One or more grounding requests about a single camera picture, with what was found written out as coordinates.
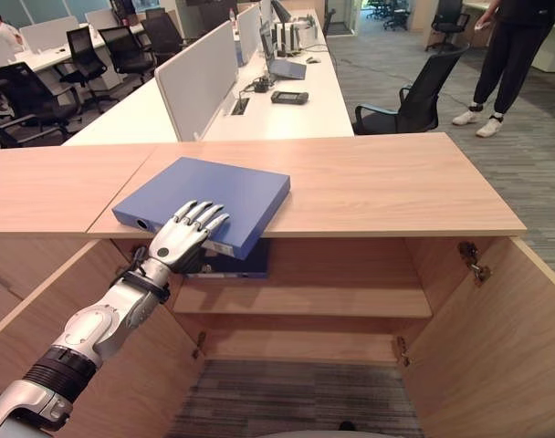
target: robotic arm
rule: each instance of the robotic arm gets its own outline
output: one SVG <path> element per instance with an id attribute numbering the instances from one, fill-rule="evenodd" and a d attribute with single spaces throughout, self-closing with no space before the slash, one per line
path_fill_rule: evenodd
<path id="1" fill-rule="evenodd" d="M 170 296 L 168 276 L 191 269 L 202 243 L 228 217 L 223 205 L 185 204 L 153 238 L 147 257 L 97 303 L 77 312 L 47 353 L 0 394 L 0 438 L 49 436 L 67 422 L 73 403 L 103 362 Z"/>

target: binder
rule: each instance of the binder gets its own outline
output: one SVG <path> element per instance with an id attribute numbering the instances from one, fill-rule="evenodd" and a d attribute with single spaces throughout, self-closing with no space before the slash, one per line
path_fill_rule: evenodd
<path id="1" fill-rule="evenodd" d="M 221 203 L 231 217 L 204 247 L 245 260 L 289 187 L 288 175 L 183 157 L 112 211 L 122 224 L 155 233 L 188 201 Z"/>

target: black office chair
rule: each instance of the black office chair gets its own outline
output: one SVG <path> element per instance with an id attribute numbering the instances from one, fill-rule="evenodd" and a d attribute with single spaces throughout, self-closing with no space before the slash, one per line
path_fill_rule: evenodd
<path id="1" fill-rule="evenodd" d="M 152 42 L 152 53 L 158 66 L 188 46 L 168 14 L 143 20 L 141 25 Z"/>
<path id="2" fill-rule="evenodd" d="M 152 9 L 146 9 L 145 13 L 146 20 L 150 20 L 151 18 L 166 14 L 166 10 L 163 7 L 154 7 Z"/>
<path id="3" fill-rule="evenodd" d="M 336 14 L 336 9 L 331 9 L 326 16 L 324 17 L 324 27 L 322 28 L 322 33 L 326 38 L 326 35 L 329 33 L 330 22 L 332 21 L 332 16 Z"/>
<path id="4" fill-rule="evenodd" d="M 18 139 L 16 133 L 10 131 L 10 129 L 18 128 L 19 126 L 26 123 L 32 124 L 32 122 L 34 122 L 39 128 L 39 132 L 35 133 L 34 135 L 28 135 L 27 137 Z M 6 123 L 0 123 L 0 147 L 2 149 L 22 148 L 27 143 L 46 137 L 47 135 L 54 132 L 60 132 L 60 134 L 62 135 L 62 140 L 67 140 L 68 132 L 64 126 L 54 126 L 52 128 L 43 129 L 37 116 L 35 116 L 34 114 L 29 114 L 25 117 L 21 117 L 20 119 L 14 119 Z"/>
<path id="5" fill-rule="evenodd" d="M 389 111 L 369 104 L 357 106 L 357 120 L 352 125 L 355 134 L 400 134 L 437 128 L 436 104 L 440 90 L 468 47 L 466 45 L 457 51 L 430 56 L 414 84 L 399 90 L 399 110 Z M 372 114 L 363 117 L 363 110 L 371 111 Z"/>
<path id="6" fill-rule="evenodd" d="M 0 92 L 8 101 L 15 119 L 34 114 L 37 120 L 25 120 L 25 124 L 54 125 L 66 127 L 80 110 L 79 94 L 74 87 L 53 93 L 27 63 L 19 62 L 0 67 Z M 58 97 L 70 92 L 72 103 L 61 105 Z"/>
<path id="7" fill-rule="evenodd" d="M 383 23 L 383 29 L 385 30 L 395 30 L 401 27 L 407 30 L 407 19 L 409 18 L 410 12 L 408 10 L 409 4 L 405 1 L 392 0 L 389 5 L 389 19 Z"/>
<path id="8" fill-rule="evenodd" d="M 448 38 L 454 34 L 464 32 L 469 20 L 469 14 L 462 14 L 462 0 L 440 0 L 435 12 L 432 29 L 443 33 L 444 39 L 442 42 L 426 47 L 425 51 L 440 47 L 440 52 L 442 52 L 445 47 L 455 48 L 453 44 L 448 43 Z"/>
<path id="9" fill-rule="evenodd" d="M 99 114 L 103 114 L 104 111 L 99 104 L 100 101 L 108 100 L 119 102 L 119 100 L 110 96 L 98 96 L 90 85 L 91 80 L 101 77 L 103 73 L 107 71 L 107 66 L 101 61 L 97 52 L 95 52 L 95 48 L 93 48 L 89 27 L 85 26 L 81 29 L 68 31 L 67 39 L 72 58 L 72 61 L 68 61 L 67 63 L 73 64 L 77 70 L 67 75 L 62 75 L 58 68 L 56 68 L 58 73 L 62 76 L 60 82 L 79 84 L 82 88 L 89 86 L 91 98 L 83 102 L 82 108 L 86 110 L 90 105 L 95 105 Z"/>
<path id="10" fill-rule="evenodd" d="M 139 75 L 141 83 L 144 84 L 145 76 L 149 73 L 153 74 L 154 58 L 140 46 L 130 29 L 126 26 L 112 27 L 100 29 L 99 33 L 110 52 L 115 71 L 121 74 Z"/>
<path id="11" fill-rule="evenodd" d="M 205 33 L 215 30 L 228 20 L 232 8 L 232 3 L 226 1 L 204 3 L 199 5 L 198 12 L 200 13 Z"/>

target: cabinet hinge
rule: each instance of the cabinet hinge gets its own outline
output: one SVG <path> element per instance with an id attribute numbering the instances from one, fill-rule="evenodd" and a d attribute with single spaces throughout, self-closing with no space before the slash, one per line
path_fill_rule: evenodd
<path id="1" fill-rule="evenodd" d="M 401 363 L 405 368 L 409 367 L 412 364 L 412 360 L 407 353 L 407 344 L 405 343 L 405 338 L 403 336 L 398 336 L 395 339 L 395 348 L 393 349 L 395 352 L 395 357 L 397 361 Z"/>
<path id="2" fill-rule="evenodd" d="M 468 269 L 475 275 L 475 285 L 481 287 L 490 278 L 492 271 L 490 267 L 478 264 L 478 248 L 472 242 L 460 242 L 458 252 Z"/>
<path id="3" fill-rule="evenodd" d="M 204 342 L 206 341 L 206 333 L 201 331 L 198 334 L 198 338 L 196 339 L 196 348 L 193 350 L 193 359 L 198 359 L 201 355 L 201 351 L 203 350 Z"/>

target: person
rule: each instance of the person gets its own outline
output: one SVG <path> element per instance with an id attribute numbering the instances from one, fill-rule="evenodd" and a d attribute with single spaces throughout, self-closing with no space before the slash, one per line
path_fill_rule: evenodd
<path id="1" fill-rule="evenodd" d="M 4 23 L 2 16 L 0 16 L 0 35 L 8 42 L 14 53 L 24 50 L 24 42 L 15 27 Z"/>
<path id="2" fill-rule="evenodd" d="M 555 24 L 555 0 L 492 0 L 475 29 L 488 26 L 493 16 L 497 23 L 474 100 L 467 112 L 452 120 L 456 126 L 478 122 L 484 104 L 500 80 L 495 112 L 476 132 L 483 138 L 500 131 L 505 114 L 521 91 L 533 58 Z"/>

